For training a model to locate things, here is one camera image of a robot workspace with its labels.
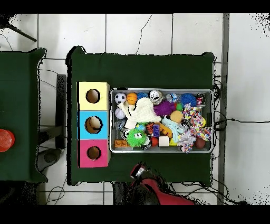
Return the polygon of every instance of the white block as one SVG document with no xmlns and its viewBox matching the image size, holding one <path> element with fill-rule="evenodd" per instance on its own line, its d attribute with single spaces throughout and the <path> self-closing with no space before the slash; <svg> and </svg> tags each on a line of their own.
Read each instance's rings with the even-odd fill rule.
<svg viewBox="0 0 270 224">
<path fill-rule="evenodd" d="M 158 146 L 169 146 L 169 137 L 168 136 L 160 136 L 158 138 Z"/>
</svg>

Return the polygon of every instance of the green table cover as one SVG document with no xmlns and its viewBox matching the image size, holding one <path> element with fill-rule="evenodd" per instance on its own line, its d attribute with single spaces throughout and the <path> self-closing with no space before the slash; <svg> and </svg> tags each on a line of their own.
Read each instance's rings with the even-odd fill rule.
<svg viewBox="0 0 270 224">
<path fill-rule="evenodd" d="M 37 65 L 44 54 L 45 49 L 0 51 L 0 129 L 15 137 L 14 145 L 0 153 L 0 180 L 47 181 L 36 168 Z"/>
<path fill-rule="evenodd" d="M 107 82 L 111 88 L 212 89 L 212 53 L 203 55 L 86 54 L 75 46 L 67 55 L 68 67 L 68 184 L 79 181 L 131 181 L 130 171 L 140 161 L 161 173 L 167 182 L 201 181 L 210 185 L 208 154 L 111 153 L 108 167 L 78 168 L 76 82 Z"/>
</svg>

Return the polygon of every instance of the box hole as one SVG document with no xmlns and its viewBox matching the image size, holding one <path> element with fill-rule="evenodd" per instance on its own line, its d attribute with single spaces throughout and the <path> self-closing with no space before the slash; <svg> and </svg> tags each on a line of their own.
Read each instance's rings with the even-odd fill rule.
<svg viewBox="0 0 270 224">
<path fill-rule="evenodd" d="M 97 134 L 102 129 L 102 121 L 98 116 L 89 117 L 84 123 L 84 127 L 90 134 Z"/>
<path fill-rule="evenodd" d="M 86 93 L 86 100 L 92 104 L 96 104 L 100 100 L 100 93 L 97 89 L 90 89 Z"/>
<path fill-rule="evenodd" d="M 97 146 L 91 146 L 87 150 L 87 156 L 91 160 L 97 160 L 101 156 L 101 150 Z"/>
</svg>

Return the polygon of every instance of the orange lego brick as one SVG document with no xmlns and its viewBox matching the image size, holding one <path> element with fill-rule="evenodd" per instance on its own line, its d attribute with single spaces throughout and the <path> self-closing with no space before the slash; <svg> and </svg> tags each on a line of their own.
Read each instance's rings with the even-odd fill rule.
<svg viewBox="0 0 270 224">
<path fill-rule="evenodd" d="M 114 140 L 115 147 L 128 147 L 130 146 L 126 140 Z"/>
<path fill-rule="evenodd" d="M 169 138 L 172 138 L 172 132 L 171 132 L 171 129 L 166 127 L 164 124 L 160 123 L 160 122 L 155 122 L 155 124 L 158 124 L 160 125 L 160 131 L 167 135 Z"/>
</svg>

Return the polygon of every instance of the blue spiky ball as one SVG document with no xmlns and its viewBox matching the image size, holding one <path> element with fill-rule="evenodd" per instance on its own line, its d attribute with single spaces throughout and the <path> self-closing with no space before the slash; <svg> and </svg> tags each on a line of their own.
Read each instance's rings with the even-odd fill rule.
<svg viewBox="0 0 270 224">
<path fill-rule="evenodd" d="M 182 94 L 181 103 L 182 103 L 183 106 L 185 106 L 185 104 L 190 103 L 190 105 L 192 107 L 196 107 L 197 106 L 197 99 L 192 94 Z"/>
</svg>

